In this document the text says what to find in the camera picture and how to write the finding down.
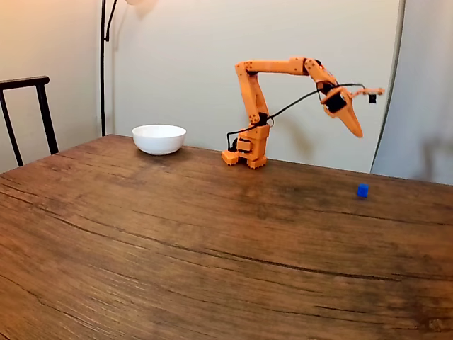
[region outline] wooden table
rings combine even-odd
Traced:
[[[111,135],[0,175],[0,259],[0,339],[453,339],[449,186]]]

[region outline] white bowl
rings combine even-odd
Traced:
[[[135,145],[147,154],[162,155],[178,151],[187,131],[173,125],[142,125],[132,130]]]

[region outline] beige wall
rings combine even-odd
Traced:
[[[247,126],[237,62],[321,60],[341,82],[388,88],[398,0],[144,0],[119,2],[115,21],[115,128],[169,123],[185,127],[188,145],[226,148],[225,134]],[[260,77],[276,112],[313,91],[306,77]],[[328,117],[317,98],[275,120],[267,156],[368,172],[381,130],[386,96],[355,101],[364,137]]]
[[[60,149],[97,137],[96,0],[1,0],[0,79],[48,75],[47,98]],[[49,154],[34,88],[5,92],[25,162]],[[0,116],[0,173],[16,166]]]

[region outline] chair leg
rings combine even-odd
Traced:
[[[57,139],[55,138],[55,132],[52,125],[52,119],[50,117],[49,103],[47,102],[47,96],[45,94],[44,84],[38,84],[36,86],[38,93],[38,100],[40,102],[42,123],[44,124],[45,135],[47,143],[49,145],[50,154],[58,153]]]
[[[11,141],[11,146],[13,147],[14,155],[16,156],[17,164],[19,166],[23,166],[21,152],[19,151],[19,146],[17,145],[13,126],[11,124],[11,120],[9,119],[8,108],[6,107],[6,100],[3,91],[0,91],[0,104],[1,110],[3,111],[3,116],[5,117],[6,129],[8,130],[9,139]]]

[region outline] black chair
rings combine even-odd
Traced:
[[[23,166],[21,153],[19,152],[19,146],[17,145],[16,137],[14,136],[13,126],[9,119],[8,109],[6,108],[5,101],[5,90],[21,89],[23,87],[36,86],[36,92],[38,93],[38,100],[40,102],[42,122],[44,124],[45,135],[47,138],[47,144],[49,145],[50,154],[56,154],[58,152],[57,139],[55,138],[54,127],[52,125],[52,119],[50,117],[49,103],[47,102],[47,96],[45,95],[45,85],[50,81],[48,76],[36,76],[33,78],[25,79],[14,79],[0,81],[0,104],[3,116],[5,117],[6,129],[8,130],[9,139],[16,155],[17,164]]]

